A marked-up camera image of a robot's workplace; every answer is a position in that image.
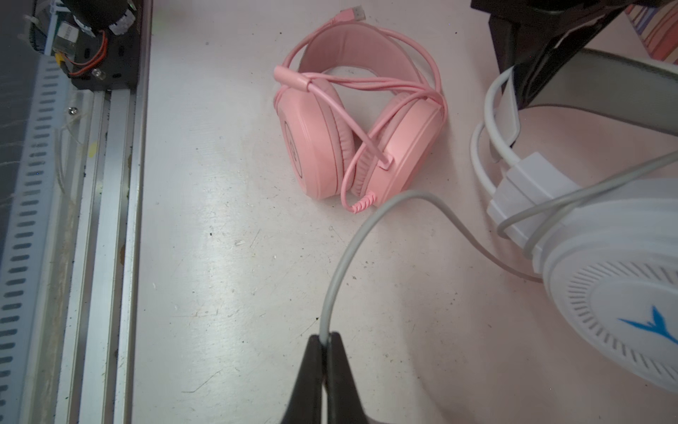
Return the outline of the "pink cat-ear headphones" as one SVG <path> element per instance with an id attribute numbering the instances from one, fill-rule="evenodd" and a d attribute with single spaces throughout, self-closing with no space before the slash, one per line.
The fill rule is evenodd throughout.
<path id="1" fill-rule="evenodd" d="M 303 192 L 339 196 L 353 213 L 409 187 L 448 118 L 441 73 L 410 37 L 343 10 L 307 35 L 274 70 L 274 108 Z M 337 93 L 342 86 L 393 97 L 365 131 Z"/>

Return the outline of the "white headphones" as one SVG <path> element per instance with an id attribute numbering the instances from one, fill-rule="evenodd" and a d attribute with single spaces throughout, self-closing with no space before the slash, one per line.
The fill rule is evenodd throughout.
<path id="1" fill-rule="evenodd" d="M 676 153 L 579 187 L 543 155 L 519 157 L 517 70 L 487 90 L 471 136 L 471 164 L 489 217 L 519 246 L 577 334 L 624 369 L 677 389 L 677 181 L 653 173 Z M 507 165 L 494 183 L 478 157 L 480 133 Z"/>

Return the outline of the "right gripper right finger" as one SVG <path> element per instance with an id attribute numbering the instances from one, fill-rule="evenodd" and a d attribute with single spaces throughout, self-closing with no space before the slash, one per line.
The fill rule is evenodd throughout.
<path id="1" fill-rule="evenodd" d="M 324 348 L 325 387 L 329 424 L 367 424 L 351 366 L 338 332 L 329 334 Z"/>

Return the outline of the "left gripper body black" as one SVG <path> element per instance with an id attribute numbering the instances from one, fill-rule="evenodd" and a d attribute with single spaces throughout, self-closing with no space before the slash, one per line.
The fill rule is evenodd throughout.
<path id="1" fill-rule="evenodd" d="M 654 109 L 656 67 L 587 45 L 630 6 L 628 1 L 474 1 L 489 15 L 501 77 L 488 108 L 508 91 L 519 109 Z"/>

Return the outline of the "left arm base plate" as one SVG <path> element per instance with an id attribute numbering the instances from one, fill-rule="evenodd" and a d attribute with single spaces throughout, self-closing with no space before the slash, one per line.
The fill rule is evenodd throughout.
<path id="1" fill-rule="evenodd" d="M 141 1 L 33 1 L 26 38 L 77 89 L 132 89 L 139 79 L 142 17 Z"/>

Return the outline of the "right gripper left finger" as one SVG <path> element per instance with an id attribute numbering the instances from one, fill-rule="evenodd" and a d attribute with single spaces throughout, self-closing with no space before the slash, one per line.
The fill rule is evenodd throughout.
<path id="1" fill-rule="evenodd" d="M 320 338 L 313 335 L 307 341 L 282 424 L 321 423 L 323 379 L 322 344 Z"/>

